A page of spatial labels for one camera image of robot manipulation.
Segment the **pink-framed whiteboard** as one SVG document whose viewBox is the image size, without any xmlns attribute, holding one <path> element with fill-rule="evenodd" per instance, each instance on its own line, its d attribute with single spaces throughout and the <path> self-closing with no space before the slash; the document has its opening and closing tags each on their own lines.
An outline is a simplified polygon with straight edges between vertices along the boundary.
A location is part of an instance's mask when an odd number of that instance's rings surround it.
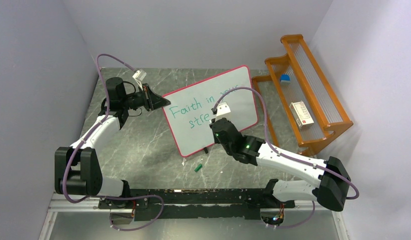
<svg viewBox="0 0 411 240">
<path fill-rule="evenodd" d="M 214 144 L 209 123 L 215 118 L 212 107 L 220 97 L 228 104 L 229 118 L 239 131 L 257 124 L 252 86 L 250 70 L 242 65 L 165 94 L 170 105 L 163 112 L 179 154 L 188 157 Z"/>
</svg>

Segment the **green marker cap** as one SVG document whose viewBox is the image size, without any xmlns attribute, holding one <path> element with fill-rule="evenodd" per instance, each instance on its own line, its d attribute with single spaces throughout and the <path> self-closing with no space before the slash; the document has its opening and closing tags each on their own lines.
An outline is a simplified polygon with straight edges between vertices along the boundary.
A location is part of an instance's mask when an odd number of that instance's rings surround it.
<svg viewBox="0 0 411 240">
<path fill-rule="evenodd" d="M 194 171 L 197 173 L 202 167 L 203 167 L 203 165 L 202 165 L 202 164 L 199 164 L 199 165 L 194 169 Z"/>
</svg>

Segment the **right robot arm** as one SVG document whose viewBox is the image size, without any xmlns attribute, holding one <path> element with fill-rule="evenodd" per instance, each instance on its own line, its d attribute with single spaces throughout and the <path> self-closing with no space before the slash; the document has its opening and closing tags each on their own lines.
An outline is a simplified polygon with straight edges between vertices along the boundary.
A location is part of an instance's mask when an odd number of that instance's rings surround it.
<svg viewBox="0 0 411 240">
<path fill-rule="evenodd" d="M 242 164 L 282 170 L 298 180 L 271 179 L 263 194 L 269 207 L 280 202 L 316 201 L 334 212 L 341 212 L 348 199 L 351 178 L 340 159 L 317 159 L 283 150 L 264 139 L 243 135 L 235 125 L 222 118 L 212 120 L 210 128 L 217 144 Z"/>
</svg>

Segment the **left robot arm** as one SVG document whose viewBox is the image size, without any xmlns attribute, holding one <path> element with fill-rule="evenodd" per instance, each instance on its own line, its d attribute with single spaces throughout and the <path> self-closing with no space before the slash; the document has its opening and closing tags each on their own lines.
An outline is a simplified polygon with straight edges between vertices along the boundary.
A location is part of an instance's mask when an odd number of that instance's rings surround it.
<svg viewBox="0 0 411 240">
<path fill-rule="evenodd" d="M 54 188 L 58 194 L 108 197 L 119 208 L 132 201 L 127 181 L 105 177 L 98 153 L 126 123 L 129 110 L 154 111 L 171 102 L 154 93 L 147 83 L 127 93 L 125 81 L 112 77 L 105 81 L 106 98 L 93 126 L 71 146 L 59 147 L 54 155 Z"/>
</svg>

